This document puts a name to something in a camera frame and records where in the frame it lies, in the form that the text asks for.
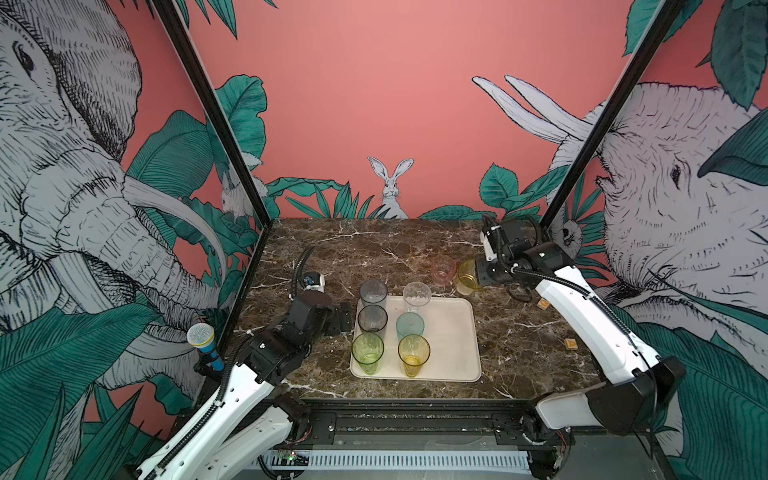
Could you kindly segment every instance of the marble countertop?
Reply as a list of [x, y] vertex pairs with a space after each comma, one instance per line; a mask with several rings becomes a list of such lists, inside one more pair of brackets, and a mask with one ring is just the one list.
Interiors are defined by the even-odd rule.
[[[293, 262], [311, 243], [317, 244], [305, 271], [326, 276], [325, 291], [338, 305], [356, 306], [359, 285], [380, 278], [391, 295], [402, 295], [412, 281], [422, 281], [436, 296], [460, 296], [451, 286], [432, 283], [432, 257], [445, 254], [464, 260], [482, 253], [482, 222], [428, 220], [276, 221], [254, 281], [234, 327], [234, 336], [265, 326], [289, 308]], [[477, 382], [360, 379], [349, 371], [352, 334], [324, 337], [286, 386], [304, 397], [346, 398], [515, 398], [579, 389], [595, 384], [587, 347], [549, 308], [513, 300], [502, 287], [486, 287], [465, 297], [475, 314], [482, 377]], [[565, 348], [575, 338], [578, 349]]]

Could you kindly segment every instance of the black metal frame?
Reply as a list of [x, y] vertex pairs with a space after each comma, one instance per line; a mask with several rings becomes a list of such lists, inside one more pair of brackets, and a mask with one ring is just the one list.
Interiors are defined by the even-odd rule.
[[258, 222], [262, 227], [256, 249], [248, 263], [245, 275], [243, 276], [243, 283], [237, 293], [237, 298], [235, 299], [235, 304], [230, 312], [227, 324], [222, 332], [217, 333], [217, 347], [222, 349], [232, 335], [232, 329], [234, 327], [232, 319], [236, 319], [240, 316], [240, 311], [243, 309], [243, 299], [248, 293], [248, 286], [253, 279], [253, 275], [256, 273], [259, 261], [261, 260], [261, 255], [264, 252], [264, 246], [266, 245], [266, 241], [269, 238], [270, 230], [272, 228], [272, 219], [270, 219], [270, 215], [266, 211], [264, 202], [261, 201], [261, 197], [259, 196], [256, 187], [253, 185], [250, 171], [248, 171], [248, 168], [243, 161], [243, 155], [240, 153], [240, 148], [237, 146], [237, 140], [230, 129], [229, 122], [224, 116], [224, 112], [221, 110], [216, 91], [211, 86], [203, 65], [197, 57], [197, 52], [189, 38], [187, 28], [176, 12], [174, 1], [153, 0], [153, 3], [155, 10], [157, 11], [157, 16], [160, 18], [161, 22], [163, 22], [166, 33], [168, 33], [170, 41], [176, 48], [176, 53], [179, 55], [181, 64], [187, 71], [187, 75], [197, 92], [197, 96], [203, 104], [205, 113], [213, 125], [216, 135], [219, 137], [223, 149], [227, 153], [237, 176], [240, 178], [240, 182], [248, 195], [248, 199], [253, 205]]
[[568, 200], [568, 196], [571, 195], [576, 182], [579, 177], [584, 173], [584, 169], [587, 168], [590, 160], [594, 157], [594, 152], [597, 151], [600, 143], [603, 141], [605, 135], [611, 129], [611, 125], [616, 120], [616, 117], [621, 112], [624, 102], [627, 101], [632, 90], [637, 82], [640, 80], [641, 75], [645, 71], [645, 68], [650, 64], [650, 60], [653, 58], [656, 50], [661, 45], [664, 37], [674, 22], [674, 19], [680, 14], [680, 10], [685, 5], [686, 0], [664, 0], [664, 3], [660, 7], [658, 15], [650, 25], [648, 31], [643, 36], [640, 45], [637, 46], [637, 50], [632, 55], [632, 59], [624, 69], [624, 74], [621, 75], [621, 79], [616, 84], [613, 93], [608, 98], [608, 102], [605, 104], [603, 112], [600, 114], [598, 121], [594, 123], [592, 131], [589, 132], [587, 139], [584, 141], [584, 145], [581, 147], [578, 155], [574, 159], [574, 163], [568, 170], [568, 174], [565, 175], [562, 185], [558, 189], [558, 192], [554, 195], [552, 202], [547, 206], [547, 210], [544, 212], [544, 216], [541, 217], [541, 229], [547, 230], [554, 220], [554, 216], [558, 214], [563, 204]]

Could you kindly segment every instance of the blue microphone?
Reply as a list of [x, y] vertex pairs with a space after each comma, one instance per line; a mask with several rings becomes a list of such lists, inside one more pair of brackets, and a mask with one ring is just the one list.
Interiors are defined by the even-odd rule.
[[214, 344], [214, 328], [207, 323], [195, 323], [187, 331], [187, 341], [202, 353], [210, 355], [213, 361], [210, 366], [217, 372], [224, 370], [224, 362], [221, 361], [219, 353]]

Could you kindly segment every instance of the elephant tusk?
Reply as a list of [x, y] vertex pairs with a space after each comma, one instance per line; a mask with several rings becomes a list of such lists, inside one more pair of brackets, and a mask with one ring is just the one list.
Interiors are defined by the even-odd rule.
[[227, 277], [227, 255], [224, 254], [224, 248], [222, 248], [219, 237], [217, 237], [214, 229], [197, 212], [171, 195], [164, 194], [158, 189], [150, 187], [128, 175], [125, 177], [123, 195], [125, 200], [134, 207], [155, 208], [166, 214], [171, 214], [179, 220], [184, 220], [192, 227], [197, 228], [197, 231], [202, 233], [216, 249], [219, 265], [221, 265], [221, 283], [223, 284], [224, 279]]

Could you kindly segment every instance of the tray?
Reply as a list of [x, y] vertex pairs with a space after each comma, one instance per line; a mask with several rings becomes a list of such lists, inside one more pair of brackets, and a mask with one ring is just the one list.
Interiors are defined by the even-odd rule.
[[[397, 317], [406, 311], [402, 296], [387, 296], [379, 305], [387, 312], [387, 324], [383, 332], [377, 332], [384, 340], [384, 356], [373, 375], [363, 372], [352, 354], [349, 369], [361, 379], [434, 380], [441, 382], [476, 382], [480, 379], [480, 352], [475, 334], [475, 316], [472, 304], [463, 298], [433, 297], [418, 314], [424, 319], [422, 336], [429, 342], [429, 361], [415, 378], [409, 378], [400, 366], [397, 354]], [[358, 300], [357, 311], [362, 309]], [[355, 337], [361, 333], [355, 321]]]

